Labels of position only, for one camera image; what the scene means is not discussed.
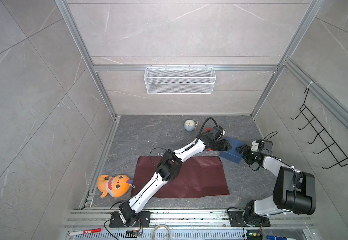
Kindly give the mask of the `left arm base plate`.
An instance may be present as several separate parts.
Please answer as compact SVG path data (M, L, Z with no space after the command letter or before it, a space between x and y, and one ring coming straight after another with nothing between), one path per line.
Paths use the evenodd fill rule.
M108 226L110 228L134 227L147 228L150 226L151 212L145 211L132 214L128 219L121 215L120 211L113 212Z

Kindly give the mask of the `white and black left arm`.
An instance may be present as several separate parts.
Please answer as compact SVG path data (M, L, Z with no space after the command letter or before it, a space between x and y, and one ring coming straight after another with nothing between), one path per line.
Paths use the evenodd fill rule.
M227 151L231 149L228 140L224 139L225 130L214 118L207 118L202 124L197 137L188 145L178 150L166 150L157 165L156 172L150 181L131 199L119 206L120 219L125 227L132 226L153 195L180 173L183 163L194 155L205 150Z

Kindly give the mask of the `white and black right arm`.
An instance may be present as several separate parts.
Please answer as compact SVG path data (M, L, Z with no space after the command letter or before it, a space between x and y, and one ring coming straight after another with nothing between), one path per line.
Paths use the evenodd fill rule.
M299 171L258 148L243 145L236 151L249 166L257 163L259 168L277 177L270 197L246 204L243 219L247 225L264 224L268 218L280 214L312 215L315 212L316 187L312 174Z

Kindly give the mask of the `dark red wrapping paper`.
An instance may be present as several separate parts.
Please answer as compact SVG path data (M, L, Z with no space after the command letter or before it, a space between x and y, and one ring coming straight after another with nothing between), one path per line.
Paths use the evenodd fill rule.
M131 196L135 196L152 178L156 171L153 164L158 164L161 157L141 156L138 158L134 188ZM168 182L157 193L155 198L190 199L208 196L229 195L223 164L219 157L193 157L181 167L179 175Z

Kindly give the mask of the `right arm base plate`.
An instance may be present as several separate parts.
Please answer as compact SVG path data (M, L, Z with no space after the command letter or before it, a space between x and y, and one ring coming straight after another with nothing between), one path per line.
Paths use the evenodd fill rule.
M231 227L270 227L268 218L261 217L255 213L231 210L227 211Z

